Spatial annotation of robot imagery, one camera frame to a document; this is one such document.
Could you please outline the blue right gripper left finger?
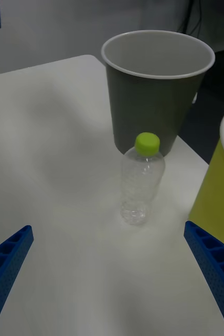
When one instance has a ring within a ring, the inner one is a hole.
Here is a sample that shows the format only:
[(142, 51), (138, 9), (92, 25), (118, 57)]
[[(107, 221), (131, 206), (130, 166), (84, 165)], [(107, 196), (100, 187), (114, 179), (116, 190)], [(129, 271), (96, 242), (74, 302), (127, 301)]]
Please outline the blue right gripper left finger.
[(26, 225), (0, 244), (0, 313), (33, 241), (32, 227)]

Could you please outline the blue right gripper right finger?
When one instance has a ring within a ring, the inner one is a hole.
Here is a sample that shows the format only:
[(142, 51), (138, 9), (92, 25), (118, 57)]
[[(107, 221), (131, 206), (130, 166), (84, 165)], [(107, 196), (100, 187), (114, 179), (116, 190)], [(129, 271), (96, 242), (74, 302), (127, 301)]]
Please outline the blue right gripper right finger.
[(184, 238), (224, 318), (224, 243), (191, 221), (185, 223)]

